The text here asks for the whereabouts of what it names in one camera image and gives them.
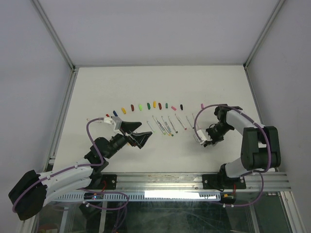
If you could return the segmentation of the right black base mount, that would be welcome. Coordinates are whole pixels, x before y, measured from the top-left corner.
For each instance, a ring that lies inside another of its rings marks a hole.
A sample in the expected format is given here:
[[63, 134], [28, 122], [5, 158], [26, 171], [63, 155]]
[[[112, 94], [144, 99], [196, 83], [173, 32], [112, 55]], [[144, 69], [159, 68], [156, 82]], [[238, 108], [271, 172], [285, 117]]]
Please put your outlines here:
[[204, 190], [215, 189], [224, 192], [225, 189], [246, 189], [245, 179], [230, 178], [225, 171], [225, 164], [221, 165], [219, 172], [213, 174], [203, 174], [202, 184]]

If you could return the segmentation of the light green cap marker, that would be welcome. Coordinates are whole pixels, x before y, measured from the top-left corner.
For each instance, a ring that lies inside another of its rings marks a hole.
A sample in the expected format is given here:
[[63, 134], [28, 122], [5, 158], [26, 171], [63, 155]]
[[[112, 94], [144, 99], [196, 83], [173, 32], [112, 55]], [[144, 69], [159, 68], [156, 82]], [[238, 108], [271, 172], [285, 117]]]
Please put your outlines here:
[[155, 131], [155, 129], [152, 127], [151, 123], [150, 123], [149, 121], [146, 121], [146, 122], [147, 122], [148, 126], [150, 127], [151, 131], [152, 131], [153, 133], [155, 133], [156, 131]]

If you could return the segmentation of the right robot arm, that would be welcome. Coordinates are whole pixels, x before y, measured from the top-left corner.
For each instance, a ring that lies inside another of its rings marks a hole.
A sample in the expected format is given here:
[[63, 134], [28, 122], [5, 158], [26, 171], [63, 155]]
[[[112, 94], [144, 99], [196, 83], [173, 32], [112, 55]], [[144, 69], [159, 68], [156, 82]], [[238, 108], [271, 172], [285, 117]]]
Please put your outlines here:
[[256, 123], [240, 107], [217, 106], [214, 115], [218, 122], [198, 131], [204, 147], [224, 141], [229, 131], [236, 130], [242, 136], [240, 157], [221, 166], [217, 176], [219, 186], [228, 188], [236, 178], [253, 172], [264, 173], [280, 166], [281, 153], [276, 127]]

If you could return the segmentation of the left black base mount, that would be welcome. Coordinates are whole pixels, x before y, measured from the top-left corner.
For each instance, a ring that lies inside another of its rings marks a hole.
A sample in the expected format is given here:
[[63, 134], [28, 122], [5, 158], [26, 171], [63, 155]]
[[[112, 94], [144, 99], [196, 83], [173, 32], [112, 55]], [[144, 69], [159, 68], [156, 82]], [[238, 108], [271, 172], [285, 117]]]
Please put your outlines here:
[[90, 176], [91, 182], [85, 189], [115, 190], [117, 186], [117, 174], [95, 173]]

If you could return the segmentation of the yellow cap marker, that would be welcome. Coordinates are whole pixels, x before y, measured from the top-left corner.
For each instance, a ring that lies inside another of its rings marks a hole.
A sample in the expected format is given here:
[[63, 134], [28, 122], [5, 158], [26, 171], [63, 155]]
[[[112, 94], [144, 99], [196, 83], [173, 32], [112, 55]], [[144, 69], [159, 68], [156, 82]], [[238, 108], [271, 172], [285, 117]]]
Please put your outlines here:
[[166, 128], [162, 125], [162, 123], [156, 118], [156, 120], [160, 123], [160, 125], [163, 127], [163, 129], [166, 132], [166, 135], [170, 136], [169, 133], [167, 132]]

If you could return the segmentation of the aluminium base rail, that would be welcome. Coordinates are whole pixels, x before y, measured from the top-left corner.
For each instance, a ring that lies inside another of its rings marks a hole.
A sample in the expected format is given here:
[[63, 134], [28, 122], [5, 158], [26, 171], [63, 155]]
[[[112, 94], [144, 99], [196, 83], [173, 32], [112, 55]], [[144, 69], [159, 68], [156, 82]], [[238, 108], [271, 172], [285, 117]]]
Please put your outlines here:
[[[180, 190], [203, 191], [201, 173], [116, 173], [116, 191], [138, 192], [145, 190]], [[263, 175], [254, 174], [244, 177], [246, 189], [236, 189], [238, 192], [265, 192], [290, 191], [291, 185], [283, 172], [267, 172]], [[68, 177], [65, 174], [56, 177], [48, 176], [42, 181], [47, 187], [47, 193], [64, 194], [90, 184], [90, 178], [79, 175]]]

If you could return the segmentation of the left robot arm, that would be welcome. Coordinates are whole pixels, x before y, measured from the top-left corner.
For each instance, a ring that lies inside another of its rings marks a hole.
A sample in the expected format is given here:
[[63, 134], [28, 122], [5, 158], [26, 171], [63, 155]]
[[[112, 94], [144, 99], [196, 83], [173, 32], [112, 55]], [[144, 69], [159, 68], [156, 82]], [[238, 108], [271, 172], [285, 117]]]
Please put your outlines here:
[[86, 125], [90, 136], [90, 124], [96, 121], [109, 124], [115, 133], [111, 139], [104, 137], [93, 139], [89, 137], [92, 146], [90, 151], [71, 166], [37, 173], [34, 170], [26, 172], [8, 197], [12, 203], [12, 211], [20, 220], [28, 220], [41, 211], [53, 199], [72, 190], [81, 188], [98, 188], [102, 183], [102, 171], [109, 165], [109, 159], [125, 145], [143, 148], [152, 132], [137, 133], [141, 122], [122, 121], [117, 116], [99, 117], [90, 120]]

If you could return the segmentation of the pink cap marker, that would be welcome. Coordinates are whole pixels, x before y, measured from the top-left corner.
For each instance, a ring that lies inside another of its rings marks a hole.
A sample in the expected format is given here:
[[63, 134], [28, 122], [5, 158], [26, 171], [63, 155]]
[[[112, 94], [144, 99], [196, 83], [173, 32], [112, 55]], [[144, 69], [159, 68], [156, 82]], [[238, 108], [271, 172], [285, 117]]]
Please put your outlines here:
[[176, 119], [178, 120], [178, 122], [180, 123], [180, 125], [182, 126], [182, 128], [183, 128], [184, 130], [187, 130], [185, 124], [184, 124], [183, 121], [182, 121], [182, 119], [181, 119], [177, 114], [175, 114], [175, 117], [176, 117]]

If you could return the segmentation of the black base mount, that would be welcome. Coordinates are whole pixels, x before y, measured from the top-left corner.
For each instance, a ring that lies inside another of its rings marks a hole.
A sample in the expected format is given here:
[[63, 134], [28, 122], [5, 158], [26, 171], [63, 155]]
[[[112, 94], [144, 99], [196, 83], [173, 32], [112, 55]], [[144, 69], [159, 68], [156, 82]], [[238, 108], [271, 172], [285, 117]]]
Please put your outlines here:
[[213, 174], [203, 174], [202, 184], [204, 190], [215, 189], [224, 192], [225, 189], [246, 189], [245, 179], [230, 178], [225, 171], [225, 164], [221, 165], [219, 172]]
[[117, 174], [95, 173], [90, 176], [91, 182], [85, 189], [115, 190], [117, 186]]

